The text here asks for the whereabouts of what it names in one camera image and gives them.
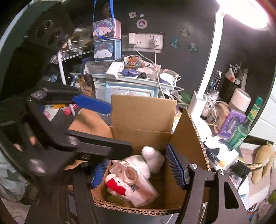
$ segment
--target blue cartoon box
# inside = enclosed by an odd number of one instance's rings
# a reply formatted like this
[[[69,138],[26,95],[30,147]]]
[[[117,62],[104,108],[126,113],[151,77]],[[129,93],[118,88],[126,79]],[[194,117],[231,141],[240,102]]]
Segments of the blue cartoon box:
[[[115,61],[121,58],[121,52],[121,40],[111,39],[94,42],[95,61]]]
[[[113,18],[93,23],[93,40],[101,40],[99,35],[107,39],[121,39],[121,23]]]

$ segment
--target tan plush toy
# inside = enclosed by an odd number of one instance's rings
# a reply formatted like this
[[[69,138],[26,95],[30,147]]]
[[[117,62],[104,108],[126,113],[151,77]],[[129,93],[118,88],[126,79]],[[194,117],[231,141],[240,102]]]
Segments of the tan plush toy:
[[[253,171],[252,174],[252,182],[253,184],[258,183],[258,181],[261,179],[261,177],[266,176],[269,174],[270,169],[273,165],[274,162],[274,150],[273,146],[269,144],[268,142],[266,145],[263,145],[262,147],[259,148],[257,151],[254,163],[261,163],[263,167],[259,170]]]

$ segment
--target purple box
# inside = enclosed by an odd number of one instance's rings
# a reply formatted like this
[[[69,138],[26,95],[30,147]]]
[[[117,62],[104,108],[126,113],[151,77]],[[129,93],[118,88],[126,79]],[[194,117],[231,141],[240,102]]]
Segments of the purple box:
[[[93,23],[93,40],[99,41],[101,35],[107,39],[121,39],[121,23],[113,18]]]
[[[245,114],[242,114],[236,110],[231,110],[225,122],[221,126],[218,136],[222,137],[225,141],[231,137],[231,135],[236,130],[237,126],[244,122],[246,118]]]

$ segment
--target lamp head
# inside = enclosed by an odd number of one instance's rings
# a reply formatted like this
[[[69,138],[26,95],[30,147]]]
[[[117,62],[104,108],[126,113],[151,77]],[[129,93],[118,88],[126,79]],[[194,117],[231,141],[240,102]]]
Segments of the lamp head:
[[[216,0],[220,10],[234,19],[253,28],[263,29],[267,26],[268,15],[255,0]]]

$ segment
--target corrugated cardboard edge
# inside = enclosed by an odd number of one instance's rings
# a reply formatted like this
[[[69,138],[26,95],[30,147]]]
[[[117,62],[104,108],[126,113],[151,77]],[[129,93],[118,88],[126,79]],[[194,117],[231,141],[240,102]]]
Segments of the corrugated cardboard edge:
[[[187,109],[185,109],[185,110],[186,110],[186,113],[188,114],[188,116],[189,116],[189,118],[190,118],[190,120],[191,120],[191,122],[192,122],[192,124],[193,124],[193,128],[195,129],[195,132],[196,132],[196,134],[197,134],[197,138],[198,138],[198,140],[199,140],[199,142],[200,142],[201,149],[202,149],[203,155],[204,155],[204,157],[205,157],[205,161],[206,161],[206,165],[207,165],[208,171],[211,171],[209,159],[208,159],[208,157],[207,157],[207,154],[206,154],[206,151],[205,151],[205,147],[204,147],[204,145],[203,145],[203,143],[202,143],[202,141],[201,141],[201,138],[200,138],[200,136],[199,136],[199,133],[198,133],[198,131],[197,131],[197,128],[196,128],[196,126],[195,126],[195,123],[193,122],[193,119],[192,119],[192,117],[191,117],[189,111],[188,111]]]
[[[131,214],[142,214],[142,215],[151,215],[151,216],[175,214],[175,213],[179,213],[181,209],[181,208],[175,208],[175,209],[126,208],[126,207],[119,206],[117,204],[106,203],[105,201],[101,201],[95,198],[94,198],[94,203],[96,206],[106,208],[106,209],[112,209],[112,210],[127,212]]]

